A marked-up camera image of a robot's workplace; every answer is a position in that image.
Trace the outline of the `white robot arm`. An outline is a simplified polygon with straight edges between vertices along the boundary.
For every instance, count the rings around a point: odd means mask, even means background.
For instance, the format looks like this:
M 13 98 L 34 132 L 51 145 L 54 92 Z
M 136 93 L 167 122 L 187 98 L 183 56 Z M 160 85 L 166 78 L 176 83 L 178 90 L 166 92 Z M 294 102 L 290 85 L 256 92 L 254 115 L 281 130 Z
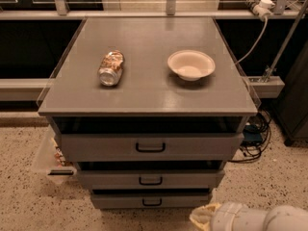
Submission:
M 192 210 L 198 231 L 308 231 L 308 212 L 290 205 L 269 211 L 237 202 L 212 203 Z

